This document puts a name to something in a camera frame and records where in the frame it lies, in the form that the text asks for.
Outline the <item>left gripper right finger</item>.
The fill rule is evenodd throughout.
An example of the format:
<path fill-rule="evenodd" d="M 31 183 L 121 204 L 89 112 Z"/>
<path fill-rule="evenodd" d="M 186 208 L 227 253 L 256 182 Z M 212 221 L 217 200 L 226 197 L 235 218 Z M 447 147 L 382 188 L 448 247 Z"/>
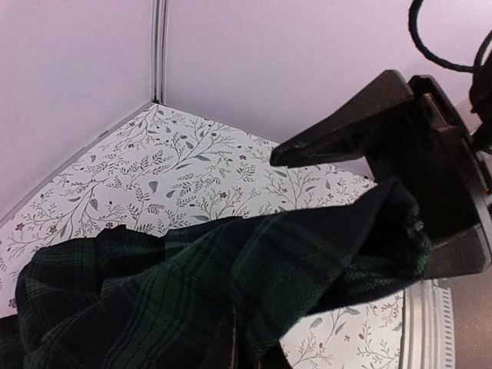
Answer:
<path fill-rule="evenodd" d="M 477 224 L 435 241 L 424 279 L 455 278 L 481 274 L 490 267 L 490 227 Z"/>

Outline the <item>green plaid pleated skirt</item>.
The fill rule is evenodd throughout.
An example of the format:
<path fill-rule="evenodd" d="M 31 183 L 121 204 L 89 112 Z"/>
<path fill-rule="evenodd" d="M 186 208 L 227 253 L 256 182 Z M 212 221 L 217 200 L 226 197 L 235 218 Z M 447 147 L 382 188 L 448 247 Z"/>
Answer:
<path fill-rule="evenodd" d="M 3 368 L 285 368 L 303 317 L 424 277 L 430 242 L 395 179 L 353 204 L 229 217 L 163 237 L 106 229 L 42 248 L 1 321 Z"/>

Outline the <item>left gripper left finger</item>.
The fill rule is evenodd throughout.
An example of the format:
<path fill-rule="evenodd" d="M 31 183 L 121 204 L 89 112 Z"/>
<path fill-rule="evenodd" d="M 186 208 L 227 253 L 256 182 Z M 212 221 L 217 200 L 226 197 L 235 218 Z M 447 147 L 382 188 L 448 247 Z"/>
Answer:
<path fill-rule="evenodd" d="M 362 158 L 413 100 L 402 74 L 385 70 L 333 114 L 274 148 L 270 165 L 300 168 Z"/>

